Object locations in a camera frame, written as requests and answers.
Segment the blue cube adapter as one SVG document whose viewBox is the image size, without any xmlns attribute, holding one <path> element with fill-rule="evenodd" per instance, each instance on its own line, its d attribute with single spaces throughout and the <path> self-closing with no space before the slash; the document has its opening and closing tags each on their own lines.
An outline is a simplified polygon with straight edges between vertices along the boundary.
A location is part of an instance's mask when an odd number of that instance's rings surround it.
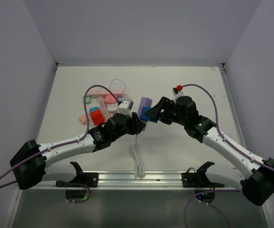
<svg viewBox="0 0 274 228">
<path fill-rule="evenodd" d="M 144 121 L 144 122 L 153 122 L 153 123 L 157 123 L 158 120 L 151 117 L 150 114 L 148 114 L 148 111 L 151 109 L 151 107 L 142 107 L 141 110 L 141 114 L 140 114 L 140 120 Z"/>
</svg>

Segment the purple power strip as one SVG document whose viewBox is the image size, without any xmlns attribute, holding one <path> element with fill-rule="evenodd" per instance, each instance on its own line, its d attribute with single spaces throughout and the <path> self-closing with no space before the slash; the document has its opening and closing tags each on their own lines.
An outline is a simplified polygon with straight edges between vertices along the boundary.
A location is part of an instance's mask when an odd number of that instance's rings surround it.
<svg viewBox="0 0 274 228">
<path fill-rule="evenodd" d="M 147 124 L 148 121 L 151 121 L 151 118 L 146 115 L 146 112 L 151 109 L 151 106 L 152 99 L 148 97 L 141 97 L 137 115 L 144 124 Z"/>
</svg>

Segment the white plug adapter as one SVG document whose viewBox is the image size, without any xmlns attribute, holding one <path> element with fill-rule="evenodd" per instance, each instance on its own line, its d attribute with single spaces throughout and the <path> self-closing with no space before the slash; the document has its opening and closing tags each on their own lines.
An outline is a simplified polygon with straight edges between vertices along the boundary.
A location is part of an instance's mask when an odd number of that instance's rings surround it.
<svg viewBox="0 0 274 228">
<path fill-rule="evenodd" d="M 107 110 L 110 113 L 115 113 L 117 112 L 117 104 L 107 104 Z"/>
</svg>

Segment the pink plug adapter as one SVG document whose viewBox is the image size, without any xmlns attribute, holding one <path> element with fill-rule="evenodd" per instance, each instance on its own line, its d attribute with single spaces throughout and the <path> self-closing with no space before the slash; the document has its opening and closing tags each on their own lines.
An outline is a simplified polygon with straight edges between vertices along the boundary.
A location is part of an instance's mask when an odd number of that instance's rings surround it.
<svg viewBox="0 0 274 228">
<path fill-rule="evenodd" d="M 106 104 L 116 104 L 117 99 L 112 95 L 107 95 L 104 99 L 104 103 L 106 103 Z"/>
</svg>

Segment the red cube adapter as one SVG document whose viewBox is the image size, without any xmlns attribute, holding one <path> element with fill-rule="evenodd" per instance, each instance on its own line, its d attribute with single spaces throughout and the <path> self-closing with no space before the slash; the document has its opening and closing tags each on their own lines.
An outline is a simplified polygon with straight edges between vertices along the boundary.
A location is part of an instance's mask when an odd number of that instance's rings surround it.
<svg viewBox="0 0 274 228">
<path fill-rule="evenodd" d="M 99 109 L 92 111 L 90 117 L 94 125 L 99 125 L 105 121 L 103 114 Z"/>
</svg>

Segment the blue plug adapter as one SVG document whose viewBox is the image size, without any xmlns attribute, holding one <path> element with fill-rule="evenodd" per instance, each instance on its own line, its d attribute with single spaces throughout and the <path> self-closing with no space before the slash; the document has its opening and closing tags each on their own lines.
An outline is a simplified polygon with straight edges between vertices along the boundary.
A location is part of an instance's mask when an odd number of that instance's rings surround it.
<svg viewBox="0 0 274 228">
<path fill-rule="evenodd" d="M 91 113 L 91 112 L 94 112 L 96 110 L 99 110 L 99 108 L 97 106 L 90 108 L 89 112 Z"/>
</svg>

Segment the pink power strip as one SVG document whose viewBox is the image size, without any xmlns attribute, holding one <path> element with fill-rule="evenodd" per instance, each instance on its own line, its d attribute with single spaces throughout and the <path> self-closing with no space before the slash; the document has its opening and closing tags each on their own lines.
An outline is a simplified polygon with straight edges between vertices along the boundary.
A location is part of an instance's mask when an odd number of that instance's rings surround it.
<svg viewBox="0 0 274 228">
<path fill-rule="evenodd" d="M 111 90 L 111 93 L 113 95 L 115 95 L 116 97 L 122 97 L 124 95 L 124 91 L 123 90 Z M 98 90 L 90 90 L 88 92 L 88 96 L 90 97 L 106 97 L 107 95 L 111 95 L 111 93 L 103 88 L 100 88 Z"/>
</svg>

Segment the salmon charger plug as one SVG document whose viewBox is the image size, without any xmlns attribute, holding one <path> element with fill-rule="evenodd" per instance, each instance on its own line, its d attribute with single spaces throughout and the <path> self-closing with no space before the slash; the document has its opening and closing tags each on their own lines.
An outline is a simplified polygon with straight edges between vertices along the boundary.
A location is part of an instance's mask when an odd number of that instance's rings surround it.
<svg viewBox="0 0 274 228">
<path fill-rule="evenodd" d="M 88 124 L 88 116 L 87 115 L 81 115 L 80 117 L 79 117 L 79 121 L 80 121 L 80 123 L 81 124 L 83 124 L 83 125 L 86 125 L 86 124 Z"/>
</svg>

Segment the green plug adapter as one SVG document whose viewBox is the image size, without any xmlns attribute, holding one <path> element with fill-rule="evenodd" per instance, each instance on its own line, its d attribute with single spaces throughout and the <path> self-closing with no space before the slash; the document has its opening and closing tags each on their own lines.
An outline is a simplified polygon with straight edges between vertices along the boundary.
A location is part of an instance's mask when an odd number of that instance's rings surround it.
<svg viewBox="0 0 274 228">
<path fill-rule="evenodd" d="M 83 97 L 83 102 L 85 103 L 85 104 L 90 104 L 91 103 L 91 97 L 90 96 L 84 96 Z"/>
</svg>

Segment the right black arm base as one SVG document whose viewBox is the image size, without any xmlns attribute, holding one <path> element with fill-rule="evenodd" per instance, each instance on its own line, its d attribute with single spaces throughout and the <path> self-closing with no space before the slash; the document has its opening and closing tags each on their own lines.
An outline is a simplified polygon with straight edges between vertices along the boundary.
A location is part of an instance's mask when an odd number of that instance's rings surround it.
<svg viewBox="0 0 274 228">
<path fill-rule="evenodd" d="M 221 183 L 211 182 L 205 175 L 209 168 L 214 165 L 213 162 L 207 161 L 197 170 L 189 168 L 186 172 L 181 173 L 181 181 L 184 188 L 194 188 L 197 200 L 205 203 L 211 203 L 215 199 L 215 193 L 204 193 L 205 190 L 198 190 L 199 188 L 207 188 L 207 190 L 214 190 L 215 188 L 224 188 Z"/>
</svg>

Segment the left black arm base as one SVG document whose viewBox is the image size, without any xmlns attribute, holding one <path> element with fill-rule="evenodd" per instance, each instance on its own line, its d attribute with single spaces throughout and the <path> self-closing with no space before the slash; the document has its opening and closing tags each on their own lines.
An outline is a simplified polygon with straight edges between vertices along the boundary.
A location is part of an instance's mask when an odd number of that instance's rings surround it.
<svg viewBox="0 0 274 228">
<path fill-rule="evenodd" d="M 86 202 L 91 195 L 90 188 L 98 186 L 97 172 L 84 172 L 77 162 L 70 162 L 74 168 L 74 178 L 70 181 L 56 181 L 58 188 L 82 188 L 82 190 L 74 193 L 74 190 L 65 190 L 66 200 L 72 204 L 79 204 Z"/>
</svg>

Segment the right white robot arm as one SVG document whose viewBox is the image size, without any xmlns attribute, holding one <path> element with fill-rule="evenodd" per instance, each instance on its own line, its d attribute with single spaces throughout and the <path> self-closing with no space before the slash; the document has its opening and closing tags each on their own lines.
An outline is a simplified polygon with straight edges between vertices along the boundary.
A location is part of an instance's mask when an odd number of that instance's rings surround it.
<svg viewBox="0 0 274 228">
<path fill-rule="evenodd" d="M 235 166 L 232 170 L 207 161 L 193 173 L 182 173 L 184 187 L 230 187 L 241 191 L 257 206 L 274 193 L 274 159 L 264 160 L 228 138 L 216 123 L 198 113 L 191 97 L 181 96 L 175 101 L 162 97 L 145 115 L 150 120 L 183 126 L 190 137 L 214 149 Z"/>
</svg>

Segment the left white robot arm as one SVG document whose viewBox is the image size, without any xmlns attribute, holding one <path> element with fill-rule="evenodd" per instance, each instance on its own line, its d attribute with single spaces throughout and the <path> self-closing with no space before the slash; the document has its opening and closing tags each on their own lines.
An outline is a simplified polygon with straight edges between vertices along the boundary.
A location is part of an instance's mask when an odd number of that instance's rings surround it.
<svg viewBox="0 0 274 228">
<path fill-rule="evenodd" d="M 21 190 L 30 189 L 42 181 L 69 182 L 76 187 L 84 180 L 78 163 L 69 162 L 57 168 L 57 162 L 103 150 L 126 134 L 140 134 L 145 126 L 136 113 L 131 116 L 115 114 L 107 122 L 89 129 L 87 134 L 68 141 L 45 144 L 37 144 L 35 140 L 27 141 L 11 159 L 10 166 Z"/>
</svg>

